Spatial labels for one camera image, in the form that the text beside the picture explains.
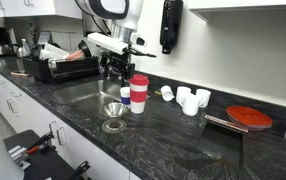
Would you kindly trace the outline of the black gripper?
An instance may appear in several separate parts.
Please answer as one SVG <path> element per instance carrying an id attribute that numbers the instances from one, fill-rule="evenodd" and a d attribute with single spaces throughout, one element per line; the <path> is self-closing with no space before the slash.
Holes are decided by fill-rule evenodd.
<path id="1" fill-rule="evenodd" d="M 125 86 L 125 81 L 134 76 L 135 64 L 129 62 L 130 53 L 125 52 L 122 55 L 112 51 L 103 52 L 100 65 L 103 67 L 103 76 L 105 78 L 116 74 L 121 79 L 121 86 Z"/>

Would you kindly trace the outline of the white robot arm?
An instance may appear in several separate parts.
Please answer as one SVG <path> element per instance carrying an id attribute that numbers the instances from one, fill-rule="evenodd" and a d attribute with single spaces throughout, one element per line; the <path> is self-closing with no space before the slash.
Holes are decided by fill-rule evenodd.
<path id="1" fill-rule="evenodd" d="M 101 20 L 111 20 L 111 35 L 94 32 L 87 35 L 90 42 L 101 50 L 101 66 L 104 76 L 117 74 L 121 86 L 134 75 L 135 64 L 131 55 L 143 56 L 132 45 L 145 46 L 146 40 L 137 33 L 143 0 L 75 0 L 86 14 Z"/>

